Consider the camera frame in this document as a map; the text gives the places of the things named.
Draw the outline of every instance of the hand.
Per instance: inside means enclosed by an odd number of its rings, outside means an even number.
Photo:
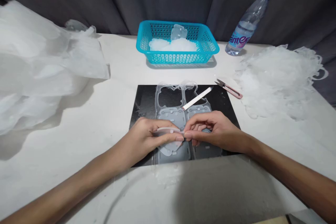
[[[212,132],[202,132],[205,128]],[[193,146],[205,141],[231,152],[246,153],[254,139],[238,129],[220,111],[195,114],[185,125],[184,131],[184,137],[187,141],[191,140]]]
[[[178,133],[153,137],[153,132],[162,127],[178,129],[169,120],[151,120],[141,117],[136,121],[129,132],[108,151],[113,152],[109,155],[114,156],[114,160],[120,163],[120,172],[132,167],[156,147],[168,142],[184,140]]]

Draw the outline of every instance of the plastic basket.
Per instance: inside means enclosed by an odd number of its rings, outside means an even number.
[[[152,39],[165,39],[170,42],[174,24],[188,30],[187,39],[197,44],[197,51],[150,51]],[[190,64],[207,63],[213,54],[219,52],[219,46],[210,29],[200,23],[181,23],[145,20],[140,23],[136,48],[143,53],[151,64]]]

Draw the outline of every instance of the metal blade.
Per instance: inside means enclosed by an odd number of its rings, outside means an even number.
[[[221,81],[220,79],[217,79],[217,80],[220,84],[225,85],[225,83],[223,81]]]
[[[222,84],[220,84],[220,83],[218,83],[218,82],[215,82],[218,86],[220,86],[220,87],[224,87]]]

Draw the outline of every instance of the table surface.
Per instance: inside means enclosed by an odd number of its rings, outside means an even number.
[[[0,137],[0,219],[68,178],[114,145],[127,131],[138,84],[183,80],[233,88],[240,57],[218,42],[217,66],[151,69],[136,36],[99,38],[111,79],[92,79],[64,97],[52,118],[30,131]],[[247,44],[245,53],[267,45]],[[230,96],[241,129],[290,158],[336,180],[336,111],[317,92],[308,118],[251,119]],[[305,209],[285,186],[244,155],[139,167],[120,174],[67,215],[69,223],[253,223]]]

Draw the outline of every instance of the water bottle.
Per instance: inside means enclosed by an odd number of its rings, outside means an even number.
[[[235,56],[243,49],[263,17],[267,4],[268,0],[256,0],[247,9],[226,45],[225,51],[228,54]]]

